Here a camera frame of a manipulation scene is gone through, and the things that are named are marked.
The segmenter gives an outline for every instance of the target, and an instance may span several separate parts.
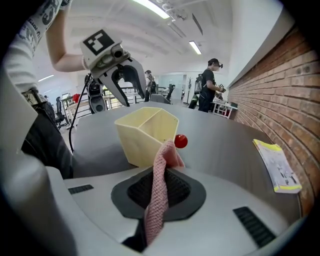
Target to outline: red brick wall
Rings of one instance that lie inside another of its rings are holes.
[[[295,29],[229,89],[234,120],[280,145],[302,183],[306,214],[320,192],[320,66]]]

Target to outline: black shirt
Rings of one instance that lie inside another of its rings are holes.
[[[210,70],[210,69],[206,69],[203,73],[202,73],[202,82],[201,82],[201,86],[202,86],[202,91],[201,91],[201,95],[205,98],[207,98],[210,102],[214,100],[215,98],[215,91],[214,90],[210,90],[206,84],[207,81],[212,81],[213,85],[216,84],[215,82],[215,75],[214,73]]]

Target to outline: yellow container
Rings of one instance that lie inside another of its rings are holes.
[[[115,122],[128,162],[137,167],[154,164],[162,143],[175,140],[179,120],[159,107],[142,107]]]

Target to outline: fluorescent light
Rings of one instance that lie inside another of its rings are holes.
[[[196,54],[201,55],[201,51],[199,50],[198,46],[196,45],[195,41],[190,41],[189,44],[195,50]]]
[[[157,6],[153,2],[150,2],[149,0],[133,0],[133,1],[139,3],[140,5],[143,5],[144,7],[147,7],[149,10],[155,12],[163,19],[167,19],[170,17],[164,10],[162,10],[159,6]]]
[[[47,77],[45,77],[45,78],[42,78],[42,79],[38,80],[38,82],[41,82],[41,81],[43,81],[43,80],[45,80],[45,79],[47,79],[47,78],[53,77],[53,76],[54,76],[54,74],[49,75],[49,76],[47,76]]]

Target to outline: black cable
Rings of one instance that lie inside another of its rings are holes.
[[[75,112],[74,112],[74,116],[73,116],[73,120],[72,120],[72,124],[71,124],[70,130],[69,130],[69,144],[70,144],[70,148],[71,148],[72,153],[74,152],[74,148],[72,147],[72,142],[71,142],[71,131],[72,131],[72,128],[74,127],[74,123],[75,123],[75,120],[76,120],[76,116],[77,116],[77,112],[78,112],[78,108],[79,108],[79,105],[80,105],[80,102],[81,102],[82,95],[84,95],[85,89],[86,89],[86,87],[88,85],[88,82],[90,81],[90,78],[91,78],[91,73],[90,73],[89,77],[87,78],[87,80],[84,83],[84,87],[83,87],[83,90],[81,92],[81,95],[80,95],[80,98],[79,98],[79,101],[78,101],[78,105],[76,106],[76,109],[75,109]]]

